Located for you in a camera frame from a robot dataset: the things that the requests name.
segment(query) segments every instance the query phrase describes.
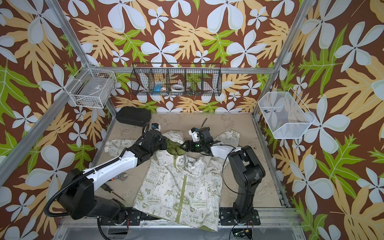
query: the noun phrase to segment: tape roll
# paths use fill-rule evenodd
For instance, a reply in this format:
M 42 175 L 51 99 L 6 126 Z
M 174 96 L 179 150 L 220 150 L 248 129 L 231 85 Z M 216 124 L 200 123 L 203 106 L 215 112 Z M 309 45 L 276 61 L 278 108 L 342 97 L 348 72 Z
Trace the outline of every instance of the tape roll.
M 173 84 L 171 87 L 170 87 L 170 90 L 172 92 L 184 92 L 184 86 L 183 85 L 180 85 L 180 84 Z

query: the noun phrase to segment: wire basket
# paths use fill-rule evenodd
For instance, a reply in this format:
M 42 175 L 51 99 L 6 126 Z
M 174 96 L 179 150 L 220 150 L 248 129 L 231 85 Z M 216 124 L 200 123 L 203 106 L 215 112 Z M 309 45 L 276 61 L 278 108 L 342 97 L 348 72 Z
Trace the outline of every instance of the wire basket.
M 69 96 L 76 106 L 104 108 L 115 84 L 116 76 L 113 71 L 90 68 L 77 79 Z
M 219 96 L 222 92 L 222 74 L 220 67 L 134 67 L 131 88 L 135 95 Z
M 315 120 L 295 92 L 268 92 L 258 105 L 275 139 L 298 139 Z

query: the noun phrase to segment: black wire basket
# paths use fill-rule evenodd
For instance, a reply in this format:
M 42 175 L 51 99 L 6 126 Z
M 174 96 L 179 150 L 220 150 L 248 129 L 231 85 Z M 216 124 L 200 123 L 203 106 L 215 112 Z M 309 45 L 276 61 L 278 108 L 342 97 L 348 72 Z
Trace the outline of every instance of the black wire basket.
M 195 67 L 133 67 L 131 89 L 135 95 L 219 96 L 222 92 L 221 65 Z

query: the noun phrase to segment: screwdriver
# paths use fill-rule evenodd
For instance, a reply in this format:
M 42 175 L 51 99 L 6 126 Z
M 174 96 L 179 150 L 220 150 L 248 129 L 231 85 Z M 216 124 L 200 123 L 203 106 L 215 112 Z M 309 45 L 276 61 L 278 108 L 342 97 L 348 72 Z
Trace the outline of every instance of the screwdriver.
M 122 198 L 122 197 L 120 197 L 119 195 L 117 195 L 113 190 L 112 190 L 112 188 L 110 188 L 107 184 L 103 184 L 103 185 L 101 185 L 100 186 L 102 189 L 104 189 L 105 191 L 107 191 L 107 192 L 110 192 L 110 193 L 113 193 L 114 195 L 116 195 L 117 197 L 119 197 L 119 198 L 121 198 L 123 201 L 125 201 L 124 200 L 124 198 Z

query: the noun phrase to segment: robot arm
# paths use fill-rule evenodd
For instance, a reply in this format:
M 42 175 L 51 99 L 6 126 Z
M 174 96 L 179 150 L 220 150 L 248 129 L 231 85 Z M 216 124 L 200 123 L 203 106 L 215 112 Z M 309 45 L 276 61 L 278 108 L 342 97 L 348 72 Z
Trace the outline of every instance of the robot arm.
M 83 174 L 92 170 L 94 171 L 87 176 L 88 179 L 92 179 L 94 190 L 98 189 L 101 185 L 118 174 L 147 161 L 155 152 L 157 152 L 157 150 L 167 149 L 166 138 L 163 137 L 158 130 L 155 130 L 155 127 L 158 127 L 158 125 L 153 124 L 152 129 L 143 135 L 144 137 L 142 140 L 139 139 L 137 144 L 125 148 L 119 157 L 111 159 L 96 167 L 84 170 Z
M 95 196 L 94 191 L 116 175 L 147 161 L 157 150 L 166 150 L 166 138 L 156 129 L 158 125 L 153 124 L 151 130 L 143 134 L 133 146 L 125 148 L 119 157 L 84 171 L 71 170 L 61 190 L 56 193 L 57 196 L 47 202 L 45 214 L 57 217 L 49 211 L 49 207 L 58 198 L 58 202 L 67 211 L 65 214 L 75 220 L 84 216 L 101 216 L 115 223 L 123 222 L 126 214 L 124 205 L 115 199 Z
M 94 191 L 114 176 L 148 160 L 157 150 L 166 150 L 166 138 L 156 130 L 158 128 L 158 124 L 153 124 L 151 130 L 143 134 L 133 146 L 125 148 L 119 157 L 84 171 L 71 170 L 61 190 L 47 202 L 45 214 L 48 217 L 70 215 L 75 220 L 84 216 L 101 216 L 113 223 L 122 223 L 126 215 L 124 205 L 115 199 L 108 200 L 95 196 Z M 190 134 L 193 141 L 186 141 L 181 146 L 187 152 L 205 152 L 206 155 L 223 159 L 228 157 L 241 193 L 233 204 L 233 215 L 235 220 L 243 221 L 252 208 L 256 187 L 265 176 L 255 153 L 249 146 L 233 148 L 213 141 L 208 127 L 192 129 Z M 59 216 L 49 211 L 56 198 L 67 213 Z

